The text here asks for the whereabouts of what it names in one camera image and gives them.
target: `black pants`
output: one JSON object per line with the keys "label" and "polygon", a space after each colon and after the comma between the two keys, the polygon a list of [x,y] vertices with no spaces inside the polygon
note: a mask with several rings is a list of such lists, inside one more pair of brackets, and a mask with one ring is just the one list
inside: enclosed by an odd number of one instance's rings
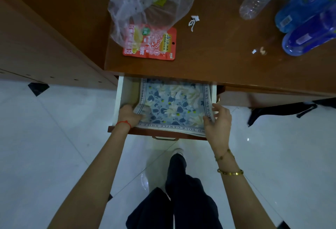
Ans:
{"label": "black pants", "polygon": [[128,216],[128,229],[221,228],[215,202],[204,192],[201,181],[186,174],[186,161],[180,154],[170,159],[166,181],[167,195],[154,189]]}

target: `gold chain bracelet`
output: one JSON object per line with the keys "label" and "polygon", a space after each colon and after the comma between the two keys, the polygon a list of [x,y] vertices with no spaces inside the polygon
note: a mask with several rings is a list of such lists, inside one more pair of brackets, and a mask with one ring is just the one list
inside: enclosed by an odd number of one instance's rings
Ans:
{"label": "gold chain bracelet", "polygon": [[216,159],[216,156],[215,156],[215,160],[216,160],[216,162],[218,162],[219,160],[223,160],[223,158],[224,158],[225,155],[226,155],[226,153],[225,153],[224,155],[220,156],[218,159]]}
{"label": "gold chain bracelet", "polygon": [[218,168],[217,172],[224,174],[224,175],[243,175],[244,171],[240,170],[240,172],[237,173],[228,173],[228,172],[223,172],[221,169]]}

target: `desk surface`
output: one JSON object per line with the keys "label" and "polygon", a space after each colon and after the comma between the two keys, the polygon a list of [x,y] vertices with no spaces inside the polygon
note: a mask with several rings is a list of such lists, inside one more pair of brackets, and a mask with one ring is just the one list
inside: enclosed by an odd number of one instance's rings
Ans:
{"label": "desk surface", "polygon": [[[122,48],[110,40],[105,70],[120,75],[336,94],[336,39],[303,56],[289,56],[281,47],[284,34],[274,23],[286,0],[272,0],[254,20],[239,16],[242,1],[195,0],[187,16],[174,26],[174,61],[123,56]],[[193,33],[188,27],[191,15],[200,19]],[[261,47],[266,55],[259,52]]]}

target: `red snack package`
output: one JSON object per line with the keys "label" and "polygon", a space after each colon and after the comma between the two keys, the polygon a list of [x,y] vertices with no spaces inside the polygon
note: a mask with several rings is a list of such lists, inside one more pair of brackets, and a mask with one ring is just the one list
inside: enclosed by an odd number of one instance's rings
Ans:
{"label": "red snack package", "polygon": [[[143,26],[139,28],[135,25],[129,27],[129,41],[125,44],[128,48],[124,48],[123,54],[125,56],[155,58],[161,60],[174,60],[176,50],[176,28],[170,28],[163,36],[152,35],[151,30]],[[154,41],[148,43],[146,46],[141,44],[147,41]]]}

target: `plastic bag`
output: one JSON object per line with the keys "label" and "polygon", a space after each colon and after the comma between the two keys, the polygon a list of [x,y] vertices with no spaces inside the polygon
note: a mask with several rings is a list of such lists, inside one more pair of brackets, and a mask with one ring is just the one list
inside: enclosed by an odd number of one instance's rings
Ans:
{"label": "plastic bag", "polygon": [[114,25],[111,37],[120,46],[137,51],[160,39],[186,15],[194,0],[110,0]]}

